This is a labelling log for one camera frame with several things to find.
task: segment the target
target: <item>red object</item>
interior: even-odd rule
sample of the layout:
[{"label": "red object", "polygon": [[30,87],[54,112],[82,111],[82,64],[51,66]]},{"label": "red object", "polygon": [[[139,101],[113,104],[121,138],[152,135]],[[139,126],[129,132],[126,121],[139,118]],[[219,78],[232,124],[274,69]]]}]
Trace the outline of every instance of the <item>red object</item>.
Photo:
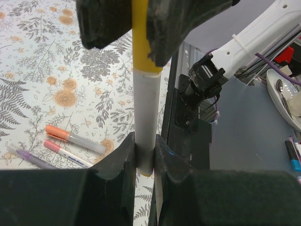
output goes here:
[{"label": "red object", "polygon": [[293,48],[289,46],[279,56],[277,56],[274,59],[274,61],[278,64],[286,61],[289,64],[291,62],[292,57],[293,57]]}]

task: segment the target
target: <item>zip tie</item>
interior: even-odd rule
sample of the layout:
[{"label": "zip tie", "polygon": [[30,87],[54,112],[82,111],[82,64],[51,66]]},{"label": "zip tie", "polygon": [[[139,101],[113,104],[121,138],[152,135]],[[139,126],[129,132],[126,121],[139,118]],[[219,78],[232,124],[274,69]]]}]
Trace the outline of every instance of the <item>zip tie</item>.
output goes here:
[{"label": "zip tie", "polygon": [[232,35],[233,39],[245,50],[245,52],[252,58],[254,54],[250,54],[248,49],[244,46],[244,44],[239,40],[239,38],[233,34]]}]

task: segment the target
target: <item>orange marker cap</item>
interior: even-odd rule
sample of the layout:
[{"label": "orange marker cap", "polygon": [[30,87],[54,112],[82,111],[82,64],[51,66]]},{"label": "orange marker cap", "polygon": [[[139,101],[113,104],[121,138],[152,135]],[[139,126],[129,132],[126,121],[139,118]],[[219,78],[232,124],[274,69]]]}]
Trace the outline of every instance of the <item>orange marker cap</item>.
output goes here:
[{"label": "orange marker cap", "polygon": [[51,137],[55,137],[61,140],[68,140],[70,136],[70,132],[60,129],[58,127],[52,126],[52,125],[47,125],[45,127],[45,131],[47,134]]}]

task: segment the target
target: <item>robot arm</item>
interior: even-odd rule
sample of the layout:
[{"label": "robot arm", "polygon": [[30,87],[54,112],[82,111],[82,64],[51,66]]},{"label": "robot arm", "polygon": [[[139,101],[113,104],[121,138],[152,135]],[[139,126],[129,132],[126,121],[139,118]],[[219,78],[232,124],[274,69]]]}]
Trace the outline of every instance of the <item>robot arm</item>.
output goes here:
[{"label": "robot arm", "polygon": [[223,85],[236,70],[256,53],[263,51],[280,35],[301,22],[298,0],[276,0],[265,12],[238,35],[192,66],[191,84],[182,94],[184,102],[198,105],[218,95]]}]

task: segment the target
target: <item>gray wall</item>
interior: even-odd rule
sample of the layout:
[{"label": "gray wall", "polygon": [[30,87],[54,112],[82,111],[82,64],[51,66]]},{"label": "gray wall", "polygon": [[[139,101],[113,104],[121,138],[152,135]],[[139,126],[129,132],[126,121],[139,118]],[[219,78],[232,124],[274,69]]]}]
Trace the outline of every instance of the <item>gray wall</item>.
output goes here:
[{"label": "gray wall", "polygon": [[240,0],[189,33],[185,42],[207,52],[227,43],[263,13],[275,0]]}]

